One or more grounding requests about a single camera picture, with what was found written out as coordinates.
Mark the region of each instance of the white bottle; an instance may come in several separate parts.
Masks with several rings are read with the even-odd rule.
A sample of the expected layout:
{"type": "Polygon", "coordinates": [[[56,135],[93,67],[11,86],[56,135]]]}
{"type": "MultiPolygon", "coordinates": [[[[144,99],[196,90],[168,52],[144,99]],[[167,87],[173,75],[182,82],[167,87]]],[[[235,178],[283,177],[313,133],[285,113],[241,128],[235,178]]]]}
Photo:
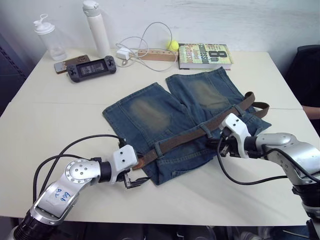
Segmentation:
{"type": "Polygon", "coordinates": [[[110,44],[99,4],[93,0],[85,0],[82,9],[87,17],[99,57],[110,55],[110,44]]]}
{"type": "Polygon", "coordinates": [[[53,60],[62,61],[67,57],[67,54],[58,39],[57,33],[55,32],[55,26],[49,22],[42,22],[47,17],[48,14],[41,14],[40,20],[33,22],[35,27],[34,31],[43,41],[53,60]]]}

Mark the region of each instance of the book cover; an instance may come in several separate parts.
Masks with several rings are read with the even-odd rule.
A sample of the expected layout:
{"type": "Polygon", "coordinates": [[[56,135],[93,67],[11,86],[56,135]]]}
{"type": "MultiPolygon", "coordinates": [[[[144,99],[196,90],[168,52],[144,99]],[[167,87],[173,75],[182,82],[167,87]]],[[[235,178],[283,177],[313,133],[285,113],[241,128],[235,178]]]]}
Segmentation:
{"type": "Polygon", "coordinates": [[[179,44],[180,69],[217,69],[229,70],[232,57],[225,44],[179,44]]]}

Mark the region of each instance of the tennis ball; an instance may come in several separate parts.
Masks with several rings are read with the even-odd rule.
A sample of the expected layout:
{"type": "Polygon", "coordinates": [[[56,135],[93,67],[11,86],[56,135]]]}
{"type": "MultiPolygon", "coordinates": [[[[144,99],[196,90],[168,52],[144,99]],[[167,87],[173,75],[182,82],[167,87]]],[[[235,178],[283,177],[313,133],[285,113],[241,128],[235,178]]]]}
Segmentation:
{"type": "Polygon", "coordinates": [[[168,50],[171,50],[171,51],[174,51],[174,52],[179,50],[179,43],[176,40],[172,40],[171,44],[170,45],[169,44],[170,44],[170,42],[168,42],[167,46],[166,46],[166,48],[168,50]]]}

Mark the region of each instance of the smartphone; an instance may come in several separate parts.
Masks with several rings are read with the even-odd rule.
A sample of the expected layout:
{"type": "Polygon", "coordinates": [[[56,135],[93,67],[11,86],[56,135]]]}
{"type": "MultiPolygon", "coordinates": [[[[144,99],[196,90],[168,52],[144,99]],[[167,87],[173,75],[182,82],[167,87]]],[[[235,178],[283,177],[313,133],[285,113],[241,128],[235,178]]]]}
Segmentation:
{"type": "Polygon", "coordinates": [[[67,66],[70,64],[83,64],[87,62],[90,62],[88,55],[81,55],[65,61],[57,62],[53,66],[57,74],[62,74],[67,71],[67,66]]]}

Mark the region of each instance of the denim shorts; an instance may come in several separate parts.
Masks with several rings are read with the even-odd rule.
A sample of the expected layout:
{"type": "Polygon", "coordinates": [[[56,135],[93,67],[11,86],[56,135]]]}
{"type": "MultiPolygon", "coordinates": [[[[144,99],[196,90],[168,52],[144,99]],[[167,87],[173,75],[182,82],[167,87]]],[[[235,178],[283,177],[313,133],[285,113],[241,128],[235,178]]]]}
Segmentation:
{"type": "MultiPolygon", "coordinates": [[[[175,74],[166,79],[171,92],[153,83],[119,100],[103,111],[115,133],[126,138],[136,152],[146,154],[156,149],[158,158],[143,167],[151,180],[160,185],[196,169],[216,155],[206,147],[208,136],[200,137],[162,154],[159,144],[176,135],[202,128],[219,114],[237,106],[244,96],[231,82],[223,68],[193,75],[175,74]]],[[[240,109],[239,118],[251,135],[271,126],[252,113],[240,109]]],[[[211,132],[220,138],[220,130],[211,132]]]]}

